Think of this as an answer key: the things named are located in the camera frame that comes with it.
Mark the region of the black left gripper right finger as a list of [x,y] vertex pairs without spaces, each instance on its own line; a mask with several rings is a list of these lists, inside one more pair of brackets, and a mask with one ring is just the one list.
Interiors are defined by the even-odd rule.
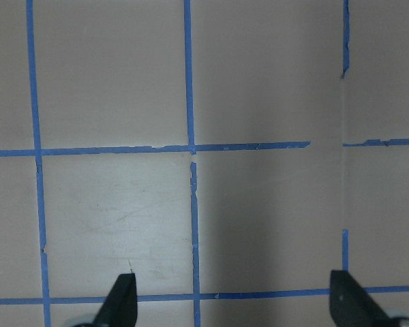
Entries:
[[332,270],[329,313],[338,327],[409,326],[409,316],[391,316],[346,270]]

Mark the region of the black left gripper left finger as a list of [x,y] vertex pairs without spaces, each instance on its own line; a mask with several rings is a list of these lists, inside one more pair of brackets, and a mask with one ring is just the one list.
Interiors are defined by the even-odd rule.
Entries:
[[134,327],[138,320],[136,275],[120,274],[102,306],[90,322],[68,326]]

